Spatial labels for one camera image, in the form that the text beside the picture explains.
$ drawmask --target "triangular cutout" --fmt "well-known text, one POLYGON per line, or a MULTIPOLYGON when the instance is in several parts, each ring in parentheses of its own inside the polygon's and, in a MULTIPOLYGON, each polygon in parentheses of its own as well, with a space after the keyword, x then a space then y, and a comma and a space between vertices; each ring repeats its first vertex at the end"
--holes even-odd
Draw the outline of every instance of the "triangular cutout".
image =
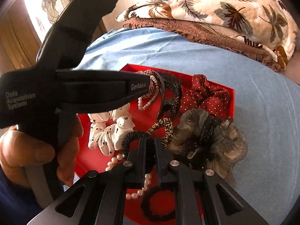
POLYGON ((227 216, 231 216, 243 210, 242 205, 230 193, 228 193, 222 185, 217 184, 216 188, 227 216))
POLYGON ((71 218, 74 215, 76 207, 80 201, 80 198, 85 190, 85 186, 79 186, 73 194, 67 197, 62 203, 55 207, 55 211, 71 218))

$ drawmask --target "brown ruffled edge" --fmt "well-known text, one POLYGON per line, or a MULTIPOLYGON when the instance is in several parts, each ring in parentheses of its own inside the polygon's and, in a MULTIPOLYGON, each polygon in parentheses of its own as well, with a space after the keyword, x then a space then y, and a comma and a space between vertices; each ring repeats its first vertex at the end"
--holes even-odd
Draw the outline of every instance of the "brown ruffled edge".
POLYGON ((248 58, 261 62, 275 72, 284 70, 284 65, 280 65, 272 59, 272 56, 264 49, 259 49, 246 45, 242 42, 212 34, 198 22, 177 20, 177 19, 145 19, 132 17, 124 28, 138 29, 144 27, 154 27, 183 35, 188 41, 203 45, 216 46, 222 49, 239 53, 248 58))

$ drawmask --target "pearl strand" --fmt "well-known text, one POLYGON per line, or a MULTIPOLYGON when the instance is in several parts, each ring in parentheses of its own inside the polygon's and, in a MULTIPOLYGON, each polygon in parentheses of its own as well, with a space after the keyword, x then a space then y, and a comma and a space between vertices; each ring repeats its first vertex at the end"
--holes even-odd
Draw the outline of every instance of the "pearl strand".
MULTIPOLYGON (((112 160, 107 163, 108 167, 105 168, 105 171, 111 170, 118 163, 118 161, 122 161, 122 160, 123 160, 122 154, 117 154, 116 157, 112 157, 112 160)), ((127 200, 131 200, 131 199, 136 200, 137 198, 139 198, 139 196, 143 196, 144 192, 147 192, 149 190, 148 186, 151 184, 151 178, 152 178, 151 173, 145 174, 144 187, 141 190, 138 190, 136 193, 132 193, 132 194, 127 193, 126 199, 127 200)))
POLYGON ((150 76, 150 79, 153 80, 153 82, 155 83, 155 88, 156 88, 156 92, 154 94, 154 96, 150 99, 150 101, 147 102, 146 105, 142 105, 142 97, 139 97, 138 99, 138 107, 139 107, 139 110, 140 111, 143 111, 145 110, 147 107, 149 107, 151 105, 152 102, 154 102, 154 100, 156 99, 156 97, 158 96, 158 93, 159 93, 159 86, 158 86, 158 81, 156 80, 156 78, 151 75, 150 76))

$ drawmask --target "window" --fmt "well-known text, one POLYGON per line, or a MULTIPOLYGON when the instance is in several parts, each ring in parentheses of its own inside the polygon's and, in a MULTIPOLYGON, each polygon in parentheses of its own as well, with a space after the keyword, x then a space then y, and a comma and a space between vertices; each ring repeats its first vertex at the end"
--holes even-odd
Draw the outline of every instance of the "window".
POLYGON ((58 19, 70 0, 24 0, 25 5, 41 42, 58 19))

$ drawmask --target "blue sleeve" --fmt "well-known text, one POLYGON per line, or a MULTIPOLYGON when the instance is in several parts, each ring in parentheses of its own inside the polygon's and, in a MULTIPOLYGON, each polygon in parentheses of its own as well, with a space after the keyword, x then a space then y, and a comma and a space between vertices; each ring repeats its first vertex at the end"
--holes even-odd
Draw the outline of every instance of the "blue sleeve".
POLYGON ((13 184, 0 166, 0 224, 26 225, 41 211, 32 190, 13 184))

